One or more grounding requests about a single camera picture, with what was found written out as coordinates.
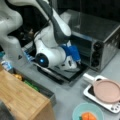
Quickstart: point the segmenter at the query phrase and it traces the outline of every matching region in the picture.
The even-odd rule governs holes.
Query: gray countertop
[[[49,90],[55,93],[57,104],[53,108],[56,120],[72,120],[72,113],[77,105],[85,102],[93,103],[90,99],[86,98],[83,95],[83,91],[88,86],[88,83],[83,81],[82,77],[79,78],[79,80],[73,86],[70,87],[65,84],[59,85],[53,82],[48,77],[39,73],[36,67],[31,64],[25,65],[21,68],[18,68],[18,66],[16,67],[26,76],[29,76],[31,79],[34,79],[35,82],[43,85],[44,87],[48,88]],[[116,54],[116,56],[111,60],[111,62],[106,66],[106,68],[102,72],[97,73],[95,71],[88,70],[87,73],[93,76],[100,74],[109,79],[120,82],[120,51]],[[114,114],[101,106],[99,107],[103,111],[105,120],[120,119],[120,113]]]

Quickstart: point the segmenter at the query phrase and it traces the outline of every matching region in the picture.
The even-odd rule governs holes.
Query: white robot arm
[[[76,61],[73,60],[69,51],[71,44],[68,41],[71,30],[47,0],[8,0],[8,2],[16,6],[35,6],[49,21],[49,26],[44,28],[35,38],[36,60],[41,67],[58,66],[62,70],[77,67],[76,61],[80,61],[80,58],[78,57]]]

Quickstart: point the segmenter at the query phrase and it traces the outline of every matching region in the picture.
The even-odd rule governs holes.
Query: green object
[[[2,58],[4,55],[5,55],[4,51],[0,52],[0,58]]]
[[[28,82],[27,80],[24,80],[24,83],[26,83],[27,85],[29,85],[30,87],[32,87],[33,89],[35,89],[36,91],[39,92],[39,89],[35,85],[33,85],[30,82]]]
[[[81,116],[79,117],[79,120],[82,120],[82,117],[81,117]]]

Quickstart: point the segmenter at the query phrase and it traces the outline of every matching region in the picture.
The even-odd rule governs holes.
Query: pan handle
[[[90,76],[89,74],[85,73],[83,75],[83,79],[87,82],[89,82],[90,84],[93,85],[93,83],[95,82],[95,78],[93,76]]]

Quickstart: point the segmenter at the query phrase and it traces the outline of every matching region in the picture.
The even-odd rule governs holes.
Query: orange object
[[[82,117],[82,120],[89,120],[89,113],[88,112],[83,113],[81,117]]]
[[[89,112],[89,120],[97,120],[97,118]]]
[[[21,80],[22,81],[22,76],[19,75],[19,74],[13,74],[17,79]]]
[[[90,112],[83,113],[81,117],[82,120],[97,120],[96,117]]]

